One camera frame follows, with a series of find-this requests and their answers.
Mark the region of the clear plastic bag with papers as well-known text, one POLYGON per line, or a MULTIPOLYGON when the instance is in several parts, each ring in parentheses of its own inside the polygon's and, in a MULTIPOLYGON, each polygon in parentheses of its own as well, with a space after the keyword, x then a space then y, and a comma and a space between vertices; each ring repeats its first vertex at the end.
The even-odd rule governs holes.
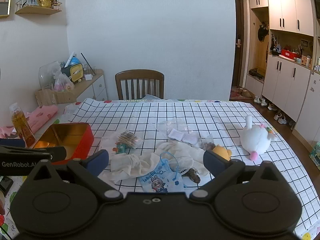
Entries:
POLYGON ((196 145, 199 141, 199 134, 188 125, 182 118, 173 118, 156 124, 157 131, 165 137, 184 142, 189 145, 196 145))

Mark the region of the yellow plush toy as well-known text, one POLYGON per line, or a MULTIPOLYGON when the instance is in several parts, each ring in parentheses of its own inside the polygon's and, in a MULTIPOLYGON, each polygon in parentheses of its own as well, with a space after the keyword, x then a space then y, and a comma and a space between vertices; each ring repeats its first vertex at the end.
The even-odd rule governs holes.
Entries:
POLYGON ((228 150, 227 148, 222 147, 220 145, 216 145, 213 148, 213 152, 215 154, 219 155, 220 157, 226 159, 227 161, 230 161, 231 156, 232 156, 232 151, 231 150, 228 150))

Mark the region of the white side cabinet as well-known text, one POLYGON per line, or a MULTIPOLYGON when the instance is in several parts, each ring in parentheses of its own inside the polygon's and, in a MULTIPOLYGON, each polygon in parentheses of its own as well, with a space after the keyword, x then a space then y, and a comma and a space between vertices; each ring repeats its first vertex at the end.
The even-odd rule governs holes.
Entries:
POLYGON ((81 82, 76 83, 72 93, 74 94, 74 102, 83 102, 87 98, 97 101, 107 100, 103 70, 97 69, 91 80, 86 81, 83 79, 81 82))

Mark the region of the small bag of dried bits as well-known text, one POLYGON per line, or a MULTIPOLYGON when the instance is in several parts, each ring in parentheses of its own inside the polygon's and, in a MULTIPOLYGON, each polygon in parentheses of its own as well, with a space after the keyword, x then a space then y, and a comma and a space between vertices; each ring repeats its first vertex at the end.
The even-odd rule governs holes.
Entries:
POLYGON ((212 151, 216 147, 213 136, 209 134, 206 138, 201 138, 199 147, 204 151, 212 151))

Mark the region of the white cloth rag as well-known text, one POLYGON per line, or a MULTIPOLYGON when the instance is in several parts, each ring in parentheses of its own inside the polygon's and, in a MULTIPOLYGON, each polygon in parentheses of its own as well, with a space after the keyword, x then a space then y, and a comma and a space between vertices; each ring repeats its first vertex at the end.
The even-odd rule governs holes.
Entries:
POLYGON ((113 183, 120 180, 144 176, 155 170, 161 160, 168 159, 169 167, 180 174, 193 169, 200 176, 207 176, 209 171, 203 164, 204 150, 189 146, 183 142, 169 141, 160 144, 155 152, 143 155, 115 154, 110 160, 110 169, 103 171, 100 178, 113 183))

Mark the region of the cotton swab bag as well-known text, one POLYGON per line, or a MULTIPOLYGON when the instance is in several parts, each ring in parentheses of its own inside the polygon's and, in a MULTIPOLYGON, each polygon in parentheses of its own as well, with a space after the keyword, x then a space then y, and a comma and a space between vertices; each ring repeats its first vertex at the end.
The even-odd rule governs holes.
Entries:
POLYGON ((139 136, 135 135, 135 133, 129 131, 129 130, 124 130, 120 131, 116 135, 116 141, 126 145, 129 148, 134 148, 137 149, 140 146, 142 146, 144 140, 140 138, 139 136))

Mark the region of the black white grid tablecloth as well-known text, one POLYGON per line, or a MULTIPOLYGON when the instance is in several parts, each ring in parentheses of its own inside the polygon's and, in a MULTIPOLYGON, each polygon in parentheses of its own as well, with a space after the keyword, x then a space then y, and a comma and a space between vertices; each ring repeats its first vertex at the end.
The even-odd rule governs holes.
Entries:
POLYGON ((150 154, 168 142, 169 133, 175 129, 197 139, 196 147, 202 147, 206 140, 212 141, 230 150, 232 158, 247 165, 271 161, 302 204, 296 235, 315 238, 319 234, 319 196, 307 171, 280 134, 276 134, 276 140, 256 161, 251 161, 240 142, 240 132, 245 127, 248 115, 252 117, 253 124, 274 131, 272 125, 251 104, 232 101, 95 101, 89 98, 76 105, 68 121, 90 125, 94 135, 90 153, 104 148, 114 155, 118 134, 129 131, 137 136, 140 145, 126 148, 125 152, 137 156, 150 154))

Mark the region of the red box on counter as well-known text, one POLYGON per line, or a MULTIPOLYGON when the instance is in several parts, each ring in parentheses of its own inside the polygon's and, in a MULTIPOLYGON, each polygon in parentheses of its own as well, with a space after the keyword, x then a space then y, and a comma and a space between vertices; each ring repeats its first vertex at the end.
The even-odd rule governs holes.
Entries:
POLYGON ((291 59, 291 60, 295 60, 295 59, 299 59, 300 55, 296 52, 291 52, 289 50, 286 49, 282 49, 281 50, 281 56, 284 56, 285 58, 291 59))

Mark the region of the blue labubu mask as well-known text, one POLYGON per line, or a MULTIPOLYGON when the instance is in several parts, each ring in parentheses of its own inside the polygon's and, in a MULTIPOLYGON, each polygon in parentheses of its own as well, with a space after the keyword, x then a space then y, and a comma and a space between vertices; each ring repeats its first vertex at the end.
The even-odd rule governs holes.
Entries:
POLYGON ((184 191, 177 159, 169 152, 161 153, 156 168, 139 177, 145 193, 176 193, 184 191))

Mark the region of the brown wooden chair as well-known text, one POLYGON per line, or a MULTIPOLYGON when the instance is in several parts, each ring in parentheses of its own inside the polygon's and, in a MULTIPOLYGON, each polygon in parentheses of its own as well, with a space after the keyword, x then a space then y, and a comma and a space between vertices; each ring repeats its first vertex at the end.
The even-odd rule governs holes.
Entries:
POLYGON ((147 95, 164 99, 164 74, 150 69, 132 69, 115 75, 119 100, 142 99, 147 95))

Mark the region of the amber drink bottle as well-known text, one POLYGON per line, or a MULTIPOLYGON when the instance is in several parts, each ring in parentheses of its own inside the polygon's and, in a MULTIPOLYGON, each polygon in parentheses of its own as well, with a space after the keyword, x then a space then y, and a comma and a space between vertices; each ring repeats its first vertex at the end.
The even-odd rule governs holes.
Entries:
POLYGON ((35 137, 32 130, 27 122, 25 114, 18 106, 18 103, 13 103, 9 107, 11 112, 12 124, 16 129, 18 136, 24 140, 27 147, 33 146, 35 143, 35 137))

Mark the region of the dark brown door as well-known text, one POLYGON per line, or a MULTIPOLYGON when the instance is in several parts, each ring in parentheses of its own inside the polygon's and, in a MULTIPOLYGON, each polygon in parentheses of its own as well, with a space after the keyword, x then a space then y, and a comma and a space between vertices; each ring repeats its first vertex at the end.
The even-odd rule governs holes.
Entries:
POLYGON ((243 58, 243 41, 244 41, 244 0, 235 0, 235 20, 236 20, 236 36, 235 36, 235 54, 232 87, 239 87, 242 58, 243 58))

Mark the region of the wooden wall shelf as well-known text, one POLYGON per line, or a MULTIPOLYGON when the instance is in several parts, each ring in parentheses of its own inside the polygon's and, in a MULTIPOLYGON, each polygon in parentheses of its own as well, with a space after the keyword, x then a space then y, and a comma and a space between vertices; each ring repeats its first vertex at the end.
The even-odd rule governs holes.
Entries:
POLYGON ((37 0, 19 0, 15 5, 15 14, 53 15, 61 12, 62 3, 57 1, 50 7, 38 5, 37 0))

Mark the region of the white wall cabinet unit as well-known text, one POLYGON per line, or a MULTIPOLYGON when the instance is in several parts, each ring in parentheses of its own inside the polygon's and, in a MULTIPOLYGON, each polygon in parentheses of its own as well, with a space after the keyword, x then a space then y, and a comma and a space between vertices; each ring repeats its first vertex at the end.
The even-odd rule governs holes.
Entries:
POLYGON ((312 149, 319 137, 319 119, 312 113, 311 81, 315 58, 315 5, 313 0, 249 0, 249 69, 263 72, 258 95, 274 104, 296 124, 293 133, 312 149))

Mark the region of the brown hair scrunchie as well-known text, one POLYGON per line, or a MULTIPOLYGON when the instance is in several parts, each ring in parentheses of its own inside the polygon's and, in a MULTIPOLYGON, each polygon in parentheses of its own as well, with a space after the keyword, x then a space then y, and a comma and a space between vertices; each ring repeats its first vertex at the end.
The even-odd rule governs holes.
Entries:
POLYGON ((190 168, 184 175, 183 177, 189 178, 193 183, 199 184, 201 182, 201 178, 197 175, 197 172, 193 169, 190 168))

